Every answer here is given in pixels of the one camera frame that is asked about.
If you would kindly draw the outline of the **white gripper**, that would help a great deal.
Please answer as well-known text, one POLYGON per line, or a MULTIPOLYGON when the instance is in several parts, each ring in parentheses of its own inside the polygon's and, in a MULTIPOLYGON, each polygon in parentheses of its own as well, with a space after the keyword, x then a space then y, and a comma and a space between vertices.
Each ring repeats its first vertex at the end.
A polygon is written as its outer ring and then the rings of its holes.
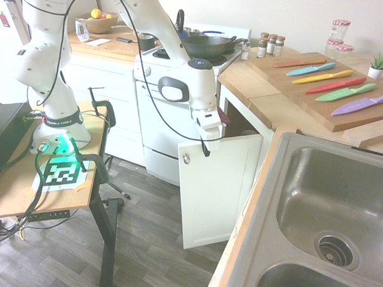
POLYGON ((203 155, 210 156, 210 151, 219 148, 222 138, 222 122, 217 108, 212 110, 191 110, 191 115, 198 130, 201 140, 203 155))

